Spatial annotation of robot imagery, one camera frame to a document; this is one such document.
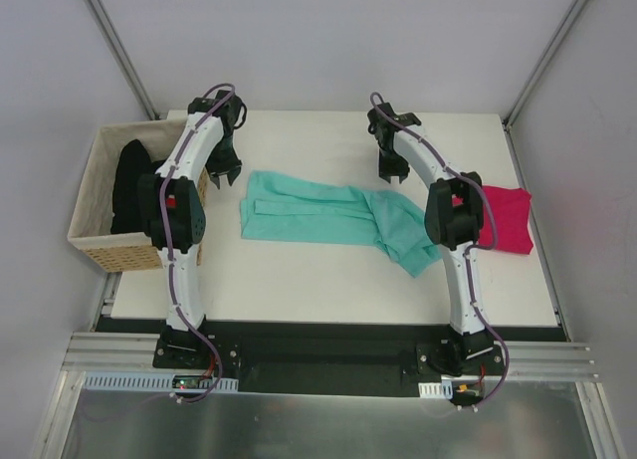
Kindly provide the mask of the teal t shirt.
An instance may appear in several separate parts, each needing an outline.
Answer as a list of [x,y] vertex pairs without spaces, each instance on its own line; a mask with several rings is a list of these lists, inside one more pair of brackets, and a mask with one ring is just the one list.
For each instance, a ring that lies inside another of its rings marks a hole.
[[254,171],[240,217],[244,239],[375,247],[413,278],[442,259],[425,231],[424,211],[392,190]]

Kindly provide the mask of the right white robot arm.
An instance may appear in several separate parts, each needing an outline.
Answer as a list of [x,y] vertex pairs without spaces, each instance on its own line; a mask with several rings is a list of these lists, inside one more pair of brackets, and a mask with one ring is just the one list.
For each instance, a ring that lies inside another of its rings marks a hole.
[[494,349],[487,327],[477,268],[477,251],[485,215],[486,195],[477,172],[460,172],[425,138],[421,120],[399,115],[382,102],[367,113],[368,132],[379,148],[378,175],[404,181],[415,172],[428,190],[424,228],[442,249],[451,301],[448,338],[427,354],[429,367],[460,376],[479,367]]

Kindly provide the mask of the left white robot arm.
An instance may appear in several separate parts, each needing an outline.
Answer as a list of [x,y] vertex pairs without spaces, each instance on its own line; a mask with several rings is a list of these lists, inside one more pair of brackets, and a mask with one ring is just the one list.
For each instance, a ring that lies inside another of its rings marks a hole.
[[168,311],[156,344],[156,368],[205,368],[221,363],[202,332],[205,313],[197,272],[206,229],[198,191],[205,173],[215,184],[233,184],[242,161],[233,144],[247,117],[245,103],[230,83],[214,86],[188,106],[182,135],[168,158],[137,184],[142,231],[157,249],[166,274]]

